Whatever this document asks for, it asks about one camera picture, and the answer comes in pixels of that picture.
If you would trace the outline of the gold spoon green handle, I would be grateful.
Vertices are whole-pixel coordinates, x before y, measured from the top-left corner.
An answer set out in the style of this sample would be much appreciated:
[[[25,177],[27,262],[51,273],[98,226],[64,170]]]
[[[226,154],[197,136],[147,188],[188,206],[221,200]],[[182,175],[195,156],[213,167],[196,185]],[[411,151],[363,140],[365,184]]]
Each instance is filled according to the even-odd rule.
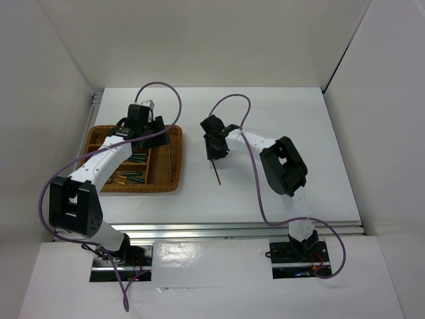
[[[143,172],[142,171],[126,171],[126,172],[121,173],[120,175],[130,176],[130,177],[138,177],[138,176],[142,176]]]
[[[145,184],[145,180],[133,176],[118,176],[114,180],[118,184]]]

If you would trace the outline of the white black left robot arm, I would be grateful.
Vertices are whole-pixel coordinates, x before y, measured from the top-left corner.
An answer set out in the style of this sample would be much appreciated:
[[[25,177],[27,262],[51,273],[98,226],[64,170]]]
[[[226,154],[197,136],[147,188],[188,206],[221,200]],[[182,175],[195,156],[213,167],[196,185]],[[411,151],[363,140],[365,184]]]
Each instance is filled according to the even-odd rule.
[[[111,175],[140,146],[150,149],[169,143],[161,116],[154,116],[155,104],[146,100],[130,104],[127,116],[106,135],[103,152],[92,155],[84,165],[67,177],[55,177],[49,190],[49,224],[77,233],[108,251],[116,265],[131,259],[129,236],[104,221],[99,193]]]

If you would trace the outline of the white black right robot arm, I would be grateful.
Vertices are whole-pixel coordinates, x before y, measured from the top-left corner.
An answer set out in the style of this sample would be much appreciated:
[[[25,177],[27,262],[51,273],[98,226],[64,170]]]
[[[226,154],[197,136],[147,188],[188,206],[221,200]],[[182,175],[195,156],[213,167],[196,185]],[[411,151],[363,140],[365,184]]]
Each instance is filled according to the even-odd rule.
[[[268,185],[278,194],[289,218],[291,256],[303,261],[313,252],[318,241],[315,227],[306,217],[309,208],[305,199],[307,166],[294,143],[288,137],[264,138],[243,130],[235,124],[225,126],[221,119],[210,115],[201,122],[208,160],[225,158],[228,152],[240,152],[260,161]]]

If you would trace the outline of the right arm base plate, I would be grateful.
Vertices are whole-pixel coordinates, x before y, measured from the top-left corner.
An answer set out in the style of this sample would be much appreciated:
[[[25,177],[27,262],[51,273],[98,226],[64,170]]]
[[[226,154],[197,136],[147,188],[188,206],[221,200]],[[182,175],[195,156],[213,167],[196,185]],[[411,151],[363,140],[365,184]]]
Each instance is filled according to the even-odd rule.
[[[319,241],[305,255],[295,254],[289,242],[270,243],[269,247],[265,257],[271,260],[273,279],[315,277],[315,271],[319,276],[332,275],[331,263],[324,241]]]

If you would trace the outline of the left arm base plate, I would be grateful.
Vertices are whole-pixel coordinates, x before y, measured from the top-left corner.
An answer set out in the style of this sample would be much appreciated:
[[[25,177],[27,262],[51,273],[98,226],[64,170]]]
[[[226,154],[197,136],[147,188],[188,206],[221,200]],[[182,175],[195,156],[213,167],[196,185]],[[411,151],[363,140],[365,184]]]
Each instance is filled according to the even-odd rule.
[[[152,260],[152,245],[132,247],[124,260],[114,257],[118,274],[123,282],[130,282],[132,280],[138,282],[151,281]],[[90,282],[117,281],[114,268],[107,255],[100,249],[96,249],[92,260]]]

